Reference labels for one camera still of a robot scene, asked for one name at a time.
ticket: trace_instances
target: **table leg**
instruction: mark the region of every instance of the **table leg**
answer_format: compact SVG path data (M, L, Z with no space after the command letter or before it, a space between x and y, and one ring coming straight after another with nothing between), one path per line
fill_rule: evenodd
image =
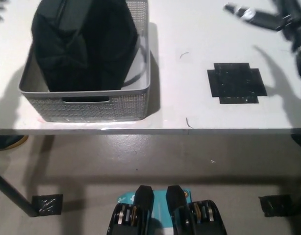
M0 191L21 208L28 216L37 217L38 212L12 185L0 176Z

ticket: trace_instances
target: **table surface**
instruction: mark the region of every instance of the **table surface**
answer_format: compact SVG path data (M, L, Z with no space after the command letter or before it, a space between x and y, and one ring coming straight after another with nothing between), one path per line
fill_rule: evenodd
M48 123L18 91L39 0L10 1L0 22L0 133L204 134L301 130L301 79L281 33L247 25L223 11L227 0L150 0L152 93L142 121ZM237 0L275 10L270 0ZM214 63L259 69L267 96L258 104L220 104L207 70Z

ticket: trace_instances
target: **concrete floor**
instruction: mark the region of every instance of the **concrete floor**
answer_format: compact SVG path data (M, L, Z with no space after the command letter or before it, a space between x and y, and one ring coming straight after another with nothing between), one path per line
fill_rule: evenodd
M140 184L189 187L216 202L228 235L301 235L301 217L265 218L259 196L301 190L290 136L31 136L0 152L21 193L62 193L59 216L27 217L0 193L0 235L105 235L117 198Z

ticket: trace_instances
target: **gray plastic basket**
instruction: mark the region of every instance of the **gray plastic basket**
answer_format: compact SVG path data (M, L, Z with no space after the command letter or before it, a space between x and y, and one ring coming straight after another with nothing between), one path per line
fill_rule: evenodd
M150 89L150 48L148 1L127 0L140 35L138 52L119 91L49 92L31 49L19 89L45 121L98 122L133 121L147 115ZM67 97L108 97L109 101L70 103Z

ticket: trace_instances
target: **black tape cross marker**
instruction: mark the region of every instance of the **black tape cross marker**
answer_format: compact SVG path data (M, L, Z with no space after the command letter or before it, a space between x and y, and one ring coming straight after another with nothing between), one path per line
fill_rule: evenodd
M259 69L249 63L219 63L214 68L207 71L209 85L221 104L256 104L258 96L267 96Z
M265 217L291 216L292 199L288 194L259 197L259 201Z
M32 197L32 206L38 211L38 216L60 215L62 205L63 194Z

